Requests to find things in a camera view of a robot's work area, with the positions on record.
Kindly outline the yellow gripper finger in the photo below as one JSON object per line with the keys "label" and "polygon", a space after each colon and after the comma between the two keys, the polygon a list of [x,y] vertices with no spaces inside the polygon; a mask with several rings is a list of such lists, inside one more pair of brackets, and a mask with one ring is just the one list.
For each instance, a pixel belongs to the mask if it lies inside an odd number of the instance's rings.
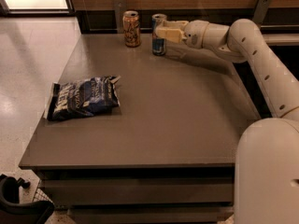
{"label": "yellow gripper finger", "polygon": [[188,23],[188,21],[164,21],[164,27],[171,29],[183,29]]}
{"label": "yellow gripper finger", "polygon": [[180,43],[186,40],[184,32],[178,28],[158,27],[155,32],[158,37],[170,42]]}

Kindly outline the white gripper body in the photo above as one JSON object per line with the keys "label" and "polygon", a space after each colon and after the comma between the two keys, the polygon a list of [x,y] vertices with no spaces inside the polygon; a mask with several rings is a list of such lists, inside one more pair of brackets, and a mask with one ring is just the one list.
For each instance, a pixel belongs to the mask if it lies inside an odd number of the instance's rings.
{"label": "white gripper body", "polygon": [[190,48],[201,49],[208,25],[208,21],[190,21],[184,28],[185,44]]}

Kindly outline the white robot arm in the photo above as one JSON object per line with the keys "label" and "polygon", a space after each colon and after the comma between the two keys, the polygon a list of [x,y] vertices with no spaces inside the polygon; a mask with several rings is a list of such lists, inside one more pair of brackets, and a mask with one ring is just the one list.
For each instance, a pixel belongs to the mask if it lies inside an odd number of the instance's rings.
{"label": "white robot arm", "polygon": [[235,156],[235,224],[299,224],[299,81],[269,48],[260,28],[241,19],[163,21],[156,35],[249,64],[268,115],[242,134]]}

